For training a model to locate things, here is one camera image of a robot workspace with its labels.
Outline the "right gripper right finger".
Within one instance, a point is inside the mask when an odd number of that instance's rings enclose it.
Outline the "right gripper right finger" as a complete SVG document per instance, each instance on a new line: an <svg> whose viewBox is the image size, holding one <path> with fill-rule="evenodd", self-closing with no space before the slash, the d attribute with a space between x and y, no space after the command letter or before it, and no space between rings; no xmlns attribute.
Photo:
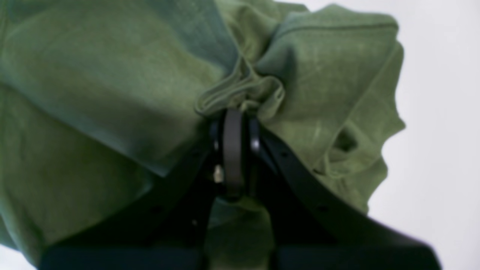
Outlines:
<svg viewBox="0 0 480 270"><path fill-rule="evenodd" d="M250 193L274 234L272 270L438 270L425 243L360 213L329 191L254 116L245 121Z"/></svg>

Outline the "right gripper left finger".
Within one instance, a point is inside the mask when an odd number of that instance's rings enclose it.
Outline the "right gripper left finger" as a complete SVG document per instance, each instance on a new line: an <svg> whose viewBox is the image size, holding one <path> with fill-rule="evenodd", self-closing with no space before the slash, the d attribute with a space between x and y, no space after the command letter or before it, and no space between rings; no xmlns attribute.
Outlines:
<svg viewBox="0 0 480 270"><path fill-rule="evenodd" d="M141 198L43 256L41 270L207 270L206 229L214 200L245 190L245 117L227 109L165 179Z"/></svg>

